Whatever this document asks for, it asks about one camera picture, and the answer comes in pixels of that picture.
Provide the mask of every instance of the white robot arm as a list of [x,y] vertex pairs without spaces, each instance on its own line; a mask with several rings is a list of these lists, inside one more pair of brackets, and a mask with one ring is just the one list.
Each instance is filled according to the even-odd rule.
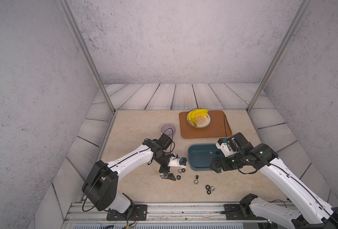
[[295,176],[278,155],[266,144],[253,147],[241,133],[216,144],[225,156],[213,159],[210,168],[217,172],[235,170],[250,165],[273,181],[298,208],[290,210],[249,194],[242,199],[245,215],[270,219],[288,228],[338,228],[338,208],[317,196]]
[[[171,143],[172,140],[162,134],[159,140],[146,139],[137,149],[117,160],[96,162],[82,191],[99,211],[110,208],[123,214],[125,218],[131,217],[135,205],[128,196],[116,192],[118,182],[138,166],[152,160],[161,165],[161,178],[175,181],[173,173],[169,173],[170,167],[185,168],[186,158],[179,158],[171,152],[165,153],[164,150]],[[253,166],[256,171],[271,179],[298,208],[291,210],[280,207],[249,194],[240,201],[243,219],[263,217],[288,229],[338,229],[338,207],[332,208],[310,190],[268,145],[259,144],[253,147],[241,133],[220,139],[216,145],[225,156],[213,158],[211,170],[221,173],[221,170]]]
[[128,196],[116,192],[118,182],[135,168],[153,160],[161,165],[161,178],[176,181],[174,174],[169,173],[170,167],[185,168],[187,159],[164,151],[172,142],[169,136],[162,134],[158,140],[145,139],[137,149],[119,159],[96,162],[82,186],[83,193],[99,211],[110,208],[129,217],[134,204]]

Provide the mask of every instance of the banana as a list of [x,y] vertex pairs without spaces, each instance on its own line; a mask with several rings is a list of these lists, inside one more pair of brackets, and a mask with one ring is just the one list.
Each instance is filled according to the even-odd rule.
[[196,115],[194,116],[194,118],[200,117],[200,116],[205,116],[205,115],[207,115],[207,114],[208,114],[208,112],[202,112],[202,113],[196,114]]
[[196,109],[193,111],[193,113],[191,113],[191,118],[195,119],[196,117],[199,116],[199,114],[203,115],[203,113],[208,114],[208,110],[207,109]]
[[196,122],[194,121],[194,119],[196,117],[199,117],[199,116],[204,116],[204,115],[207,115],[208,114],[208,110],[207,109],[195,109],[191,112],[188,113],[188,121],[191,121],[194,126],[197,126]]
[[191,119],[191,115],[192,115],[192,113],[193,113],[194,111],[195,111],[195,110],[193,110],[193,111],[191,111],[191,112],[188,113],[188,121],[192,120],[192,119]]

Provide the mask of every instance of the blue sink basin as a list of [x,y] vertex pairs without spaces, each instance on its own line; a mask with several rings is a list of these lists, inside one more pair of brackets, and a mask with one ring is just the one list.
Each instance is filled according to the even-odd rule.
[[194,171],[210,170],[212,158],[221,156],[224,154],[215,144],[191,145],[188,148],[188,162]]

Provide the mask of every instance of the concrete wall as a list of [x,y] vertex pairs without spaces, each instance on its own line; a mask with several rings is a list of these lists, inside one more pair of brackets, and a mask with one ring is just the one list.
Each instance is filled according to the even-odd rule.
[[338,198],[338,0],[313,2],[265,91]]
[[300,0],[69,0],[105,84],[259,82]]
[[26,228],[98,88],[56,0],[0,0],[0,228]]

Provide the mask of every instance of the decorative plate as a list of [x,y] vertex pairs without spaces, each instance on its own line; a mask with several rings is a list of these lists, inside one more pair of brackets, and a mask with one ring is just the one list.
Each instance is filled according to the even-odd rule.
[[209,114],[204,115],[204,116],[199,116],[194,119],[194,122],[196,122],[197,126],[194,126],[194,124],[188,120],[188,114],[187,114],[187,122],[195,127],[195,128],[205,128],[211,123],[211,116]]

